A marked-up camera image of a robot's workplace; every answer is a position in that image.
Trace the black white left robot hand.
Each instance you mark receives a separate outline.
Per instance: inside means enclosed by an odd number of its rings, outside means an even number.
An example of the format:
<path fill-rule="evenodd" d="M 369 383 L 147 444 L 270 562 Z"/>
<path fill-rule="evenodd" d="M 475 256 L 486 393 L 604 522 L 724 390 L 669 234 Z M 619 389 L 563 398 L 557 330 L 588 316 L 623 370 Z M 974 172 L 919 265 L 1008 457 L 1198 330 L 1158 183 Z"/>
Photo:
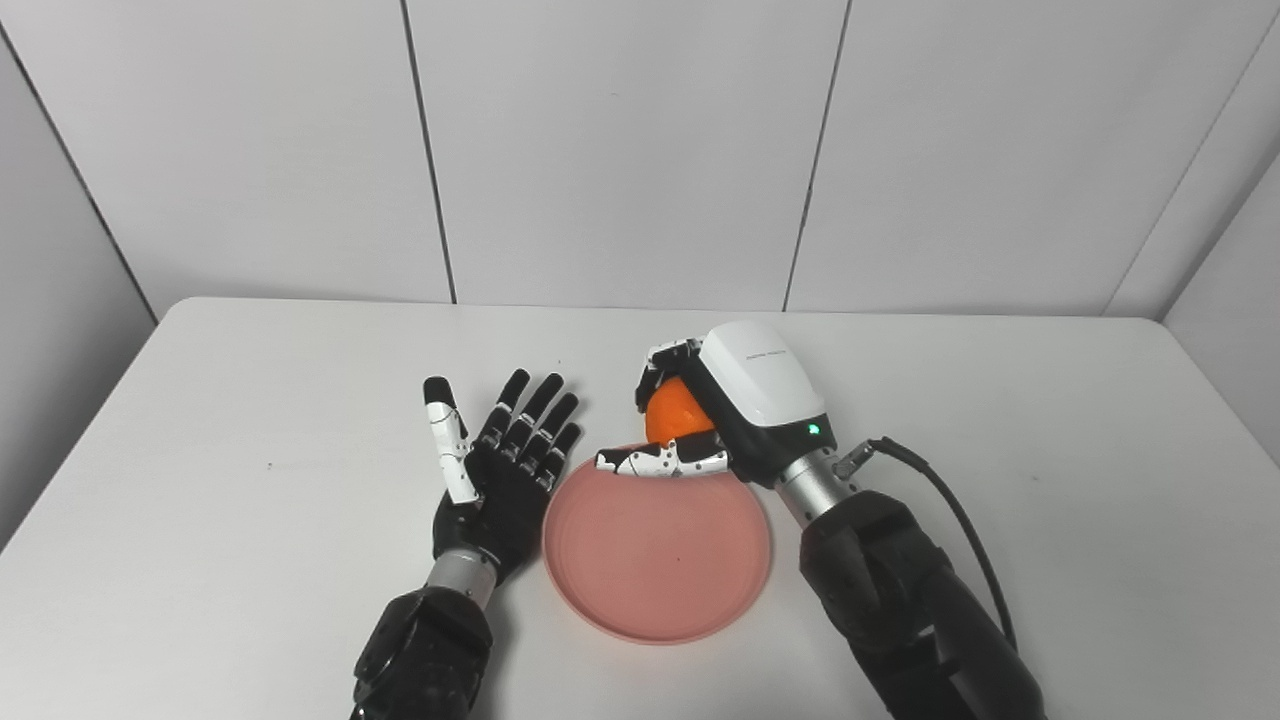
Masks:
<path fill-rule="evenodd" d="M 581 429 L 570 420 L 579 397 L 564 391 L 562 375 L 549 374 L 524 398 L 530 379 L 526 370 L 515 370 L 474 434 L 448 379 L 434 375 L 422 383 L 445 480 L 433 524 L 435 584 L 452 577 L 458 589 L 495 588 L 538 548 L 550 497 Z"/>

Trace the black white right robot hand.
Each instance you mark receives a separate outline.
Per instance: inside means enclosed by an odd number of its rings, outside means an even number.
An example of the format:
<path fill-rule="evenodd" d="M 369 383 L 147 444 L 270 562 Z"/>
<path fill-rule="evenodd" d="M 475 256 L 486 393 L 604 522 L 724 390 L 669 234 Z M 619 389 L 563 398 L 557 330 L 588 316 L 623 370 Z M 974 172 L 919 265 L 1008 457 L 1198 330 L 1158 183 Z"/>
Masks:
<path fill-rule="evenodd" d="M 742 482 L 771 487 L 799 459 L 838 447 L 824 400 L 765 323 L 724 323 L 650 348 L 635 389 L 637 410 L 649 410 L 668 380 L 684 382 L 712 429 L 603 448 L 595 456 L 598 470 L 645 478 L 732 471 Z"/>

